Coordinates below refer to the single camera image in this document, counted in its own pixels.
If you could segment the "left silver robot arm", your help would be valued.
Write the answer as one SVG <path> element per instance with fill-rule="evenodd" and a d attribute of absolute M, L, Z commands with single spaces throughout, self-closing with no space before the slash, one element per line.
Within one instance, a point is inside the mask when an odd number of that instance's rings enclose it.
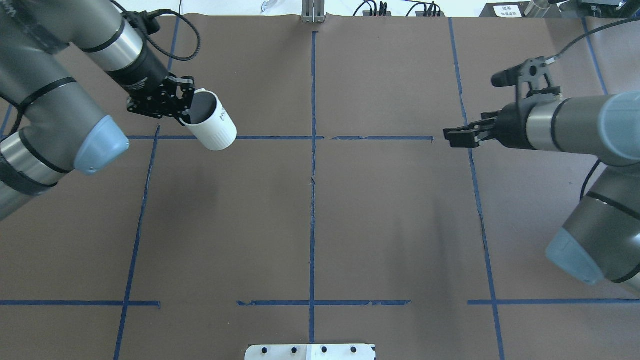
<path fill-rule="evenodd" d="M 17 111 L 1 141 L 1 218 L 57 186 L 73 171 L 92 175 L 130 141 L 56 54 L 70 45 L 126 93 L 140 116 L 190 120 L 191 76 L 177 77 L 156 57 L 156 18 L 170 9 L 128 11 L 116 0 L 3 0 L 1 98 Z"/>

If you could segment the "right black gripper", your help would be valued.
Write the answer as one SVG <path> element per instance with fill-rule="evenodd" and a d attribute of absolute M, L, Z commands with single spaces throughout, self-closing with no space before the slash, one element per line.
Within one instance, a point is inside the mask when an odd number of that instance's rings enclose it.
<path fill-rule="evenodd" d="M 512 102 L 500 111 L 482 112 L 479 121 L 468 125 L 443 129 L 443 134 L 453 149 L 476 149 L 486 141 L 498 141 L 506 148 L 530 150 L 526 132 L 526 117 L 519 106 Z"/>

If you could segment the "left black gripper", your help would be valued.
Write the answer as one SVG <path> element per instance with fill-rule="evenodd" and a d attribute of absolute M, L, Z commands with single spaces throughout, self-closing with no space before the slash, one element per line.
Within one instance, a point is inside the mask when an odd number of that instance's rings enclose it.
<path fill-rule="evenodd" d="M 192 107 L 195 94 L 195 80 L 192 76 L 166 76 L 161 82 L 153 83 L 149 76 L 127 76 L 126 110 L 140 116 L 157 119 L 171 118 L 181 126 L 185 120 L 181 112 Z"/>

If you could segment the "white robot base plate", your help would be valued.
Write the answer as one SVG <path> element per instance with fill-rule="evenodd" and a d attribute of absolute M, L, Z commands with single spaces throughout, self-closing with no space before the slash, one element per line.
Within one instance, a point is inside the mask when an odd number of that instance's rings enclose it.
<path fill-rule="evenodd" d="M 247 348 L 245 360 L 377 360 L 374 344 L 256 344 Z"/>

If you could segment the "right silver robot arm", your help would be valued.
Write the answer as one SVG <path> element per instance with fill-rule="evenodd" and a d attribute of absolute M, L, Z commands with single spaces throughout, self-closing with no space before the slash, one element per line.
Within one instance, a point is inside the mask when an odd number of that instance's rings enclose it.
<path fill-rule="evenodd" d="M 506 148 L 591 155 L 605 170 L 546 248 L 588 285 L 606 280 L 639 292 L 639 92 L 563 98 L 557 88 L 446 128 L 453 148 L 496 140 Z"/>

